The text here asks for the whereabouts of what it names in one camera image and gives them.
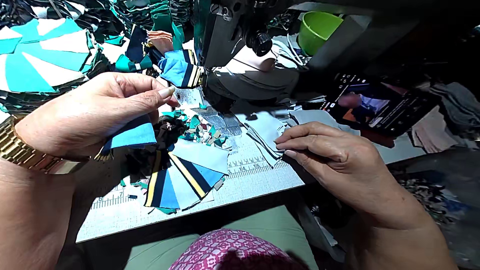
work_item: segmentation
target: light blue fabric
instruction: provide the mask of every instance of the light blue fabric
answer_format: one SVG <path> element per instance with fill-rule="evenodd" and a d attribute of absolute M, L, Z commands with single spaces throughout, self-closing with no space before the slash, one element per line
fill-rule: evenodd
<path fill-rule="evenodd" d="M 169 208 L 169 209 L 179 209 L 179 203 L 177 201 L 177 196 L 175 196 L 175 191 L 173 190 L 172 179 L 170 178 L 170 174 L 167 170 L 162 170 L 158 172 L 159 174 L 162 173 L 162 176 L 165 175 L 165 182 L 163 184 L 163 193 L 162 199 L 160 201 L 160 207 L 162 208 Z"/>
<path fill-rule="evenodd" d="M 148 115 L 142 115 L 126 124 L 107 143 L 110 149 L 122 146 L 140 146 L 156 143 L 155 132 Z"/>
<path fill-rule="evenodd" d="M 205 180 L 210 185 L 210 187 L 213 187 L 223 177 L 223 173 L 221 172 L 213 171 L 211 169 L 202 167 L 195 163 L 192 163 L 192 164 L 198 170 L 198 172 L 205 178 Z"/>
<path fill-rule="evenodd" d="M 177 59 L 163 59 L 160 61 L 160 68 L 162 69 L 160 76 L 175 86 L 182 87 L 188 65 L 190 64 Z"/>

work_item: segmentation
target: forearm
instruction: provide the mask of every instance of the forearm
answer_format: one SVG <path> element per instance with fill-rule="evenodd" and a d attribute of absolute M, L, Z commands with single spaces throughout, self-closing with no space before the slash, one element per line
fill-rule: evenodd
<path fill-rule="evenodd" d="M 52 269 L 68 228 L 74 182 L 0 160 L 2 269 Z"/>
<path fill-rule="evenodd" d="M 376 226 L 368 214 L 361 214 L 363 222 L 357 228 L 348 254 L 349 268 L 457 269 L 449 256 L 445 238 L 433 219 L 412 195 L 405 194 L 403 198 L 405 200 L 398 204 L 403 204 L 407 212 L 392 215 L 403 216 L 404 223 L 408 224 L 405 228 Z"/>

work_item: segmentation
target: yellow stripe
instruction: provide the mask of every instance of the yellow stripe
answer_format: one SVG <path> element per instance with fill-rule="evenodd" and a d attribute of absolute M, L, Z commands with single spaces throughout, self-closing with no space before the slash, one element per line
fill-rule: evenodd
<path fill-rule="evenodd" d="M 145 203 L 145 206 L 152 205 L 153 193 L 155 191 L 155 183 L 156 183 L 156 178 L 158 177 L 158 169 L 160 169 L 161 160 L 162 160 L 162 151 L 157 151 L 155 164 L 152 171 L 152 176 L 150 177 L 150 181 L 148 182 L 148 194 L 147 194 L 147 202 Z"/>
<path fill-rule="evenodd" d="M 195 79 L 195 75 L 197 74 L 197 66 L 194 65 L 192 68 L 192 73 L 190 74 L 190 78 L 188 79 L 188 87 L 192 87 L 193 80 Z"/>
<path fill-rule="evenodd" d="M 188 50 L 188 56 L 190 56 L 190 63 L 195 65 L 195 59 L 193 59 L 193 53 L 191 50 Z"/>
<path fill-rule="evenodd" d="M 197 75 L 195 76 L 195 80 L 193 82 L 193 85 L 196 86 L 198 84 L 198 81 L 200 80 L 200 75 L 202 74 L 201 67 L 197 66 Z"/>
<path fill-rule="evenodd" d="M 202 190 L 200 185 L 197 183 L 197 180 L 188 172 L 187 168 L 182 164 L 182 162 L 177 158 L 177 156 L 174 156 L 171 152 L 168 153 L 170 155 L 170 158 L 172 159 L 173 163 L 177 166 L 177 168 L 180 170 L 180 172 L 183 173 L 185 178 L 187 179 L 188 182 L 193 186 L 195 191 L 197 192 L 198 196 L 200 198 L 205 197 L 205 192 Z"/>

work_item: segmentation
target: gray fabric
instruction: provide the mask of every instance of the gray fabric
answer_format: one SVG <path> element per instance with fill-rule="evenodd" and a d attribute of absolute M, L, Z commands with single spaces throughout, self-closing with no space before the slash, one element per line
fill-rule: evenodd
<path fill-rule="evenodd" d="M 480 127 L 480 103 L 463 85 L 457 82 L 434 84 L 430 92 L 442 98 L 448 117 L 460 131 Z"/>

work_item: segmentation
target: fingernail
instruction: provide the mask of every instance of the fingernail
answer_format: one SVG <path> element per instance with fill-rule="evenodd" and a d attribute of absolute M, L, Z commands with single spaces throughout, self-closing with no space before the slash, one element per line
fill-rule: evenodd
<path fill-rule="evenodd" d="M 173 94 L 173 92 L 175 92 L 175 86 L 170 86 L 168 88 L 164 88 L 158 91 L 158 93 L 163 99 L 170 97 Z"/>
<path fill-rule="evenodd" d="M 294 157 L 297 156 L 297 153 L 295 151 L 292 151 L 292 150 L 285 150 L 284 154 L 291 157 L 291 158 L 294 158 Z"/>

